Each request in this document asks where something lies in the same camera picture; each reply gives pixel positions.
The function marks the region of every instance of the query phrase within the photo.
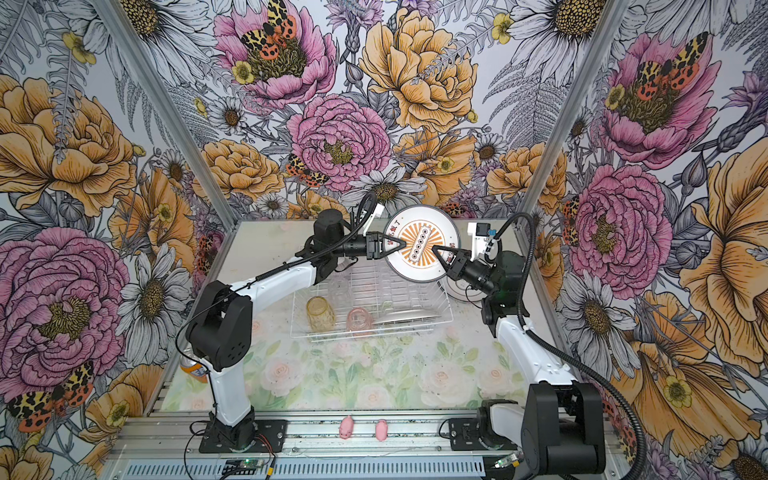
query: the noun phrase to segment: dish rack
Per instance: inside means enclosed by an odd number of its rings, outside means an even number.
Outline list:
[[[306,303],[314,296],[325,297],[336,314],[336,323],[328,332],[316,333],[310,329]],[[346,317],[358,306],[368,310],[373,325],[371,329],[350,332],[346,328]],[[427,313],[429,318],[402,319]],[[439,282],[412,283],[394,273],[386,262],[363,261],[293,294],[290,335],[292,338],[308,338],[311,342],[365,339],[428,332],[435,325],[452,321],[451,303]]]

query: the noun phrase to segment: orange sunburst pattern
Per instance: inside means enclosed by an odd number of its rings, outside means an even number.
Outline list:
[[[416,268],[426,268],[437,261],[432,253],[432,245],[443,245],[442,232],[432,223],[411,222],[403,227],[400,238],[406,242],[406,248],[400,250],[406,262]]]

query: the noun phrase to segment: pink pig toy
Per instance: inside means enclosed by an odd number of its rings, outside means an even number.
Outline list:
[[[376,424],[376,440],[383,442],[386,440],[386,433],[389,427],[387,427],[386,420],[379,420]]]
[[[344,418],[344,420],[341,421],[341,425],[339,425],[339,437],[347,440],[349,437],[352,436],[352,430],[354,428],[355,428],[355,421],[352,420],[351,415],[347,415]]]

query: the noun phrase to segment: plate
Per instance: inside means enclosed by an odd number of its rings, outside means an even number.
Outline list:
[[[392,270],[402,278],[416,283],[434,282],[444,277],[445,269],[432,252],[433,245],[461,248],[458,229],[445,212],[429,205],[413,205],[400,210],[389,219],[387,235],[406,242],[405,248],[386,257]],[[384,250],[397,243],[385,240]],[[446,262],[453,254],[442,252]]]

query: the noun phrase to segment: glass jar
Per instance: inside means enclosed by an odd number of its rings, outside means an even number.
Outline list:
[[[310,329],[315,333],[329,332],[336,325],[336,314],[328,300],[322,296],[313,296],[307,301],[306,317],[310,321]]]
[[[346,316],[346,329],[349,332],[354,332],[354,336],[367,336],[371,335],[370,331],[373,328],[373,317],[368,310],[357,306],[349,311],[349,315]]]

